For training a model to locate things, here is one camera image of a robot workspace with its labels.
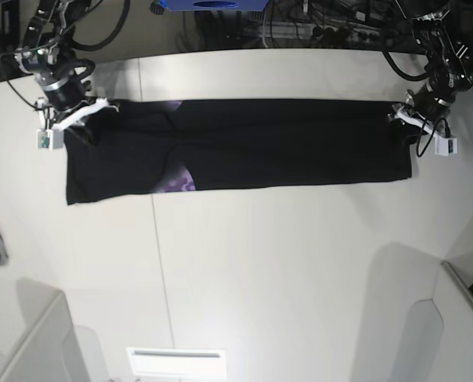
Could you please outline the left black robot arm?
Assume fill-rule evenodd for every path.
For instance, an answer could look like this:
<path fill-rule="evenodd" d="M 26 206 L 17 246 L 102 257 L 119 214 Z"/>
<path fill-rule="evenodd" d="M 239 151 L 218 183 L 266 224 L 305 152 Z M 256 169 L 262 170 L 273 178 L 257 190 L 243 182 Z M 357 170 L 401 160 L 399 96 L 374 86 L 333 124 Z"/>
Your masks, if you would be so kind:
<path fill-rule="evenodd" d="M 450 16 L 448 1 L 397 1 L 401 19 L 391 21 L 380 35 L 381 52 L 389 67 L 402 79 L 423 81 L 418 92 L 407 92 L 394 107 L 392 120 L 418 126 L 430 138 L 450 138 L 447 116 L 458 93 L 473 88 L 473 57 Z M 387 35 L 394 25 L 407 22 L 417 47 L 428 62 L 420 75 L 409 75 L 390 55 Z"/>

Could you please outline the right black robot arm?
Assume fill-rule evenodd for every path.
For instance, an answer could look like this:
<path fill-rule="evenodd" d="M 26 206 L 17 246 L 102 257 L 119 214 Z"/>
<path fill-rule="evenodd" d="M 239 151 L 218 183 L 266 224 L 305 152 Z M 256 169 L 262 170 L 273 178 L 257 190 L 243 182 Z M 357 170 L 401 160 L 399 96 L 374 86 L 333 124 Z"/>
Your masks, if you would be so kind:
<path fill-rule="evenodd" d="M 123 3 L 114 29 L 101 42 L 83 45 L 75 41 L 76 25 L 101 4 L 97 2 L 93 5 L 90 1 L 40 1 L 18 47 L 12 52 L 0 53 L 0 73 L 7 84 L 10 79 L 3 68 L 3 61 L 9 57 L 21 72 L 34 77 L 44 94 L 31 103 L 15 87 L 10 88 L 39 117 L 37 146 L 40 149 L 61 148 L 65 132 L 85 145 L 95 145 L 96 139 L 86 127 L 86 122 L 103 109 L 119 109 L 106 97 L 89 95 L 92 83 L 88 78 L 96 64 L 76 56 L 77 50 L 95 52 L 109 45 L 127 20 L 131 7 L 129 1 Z"/>

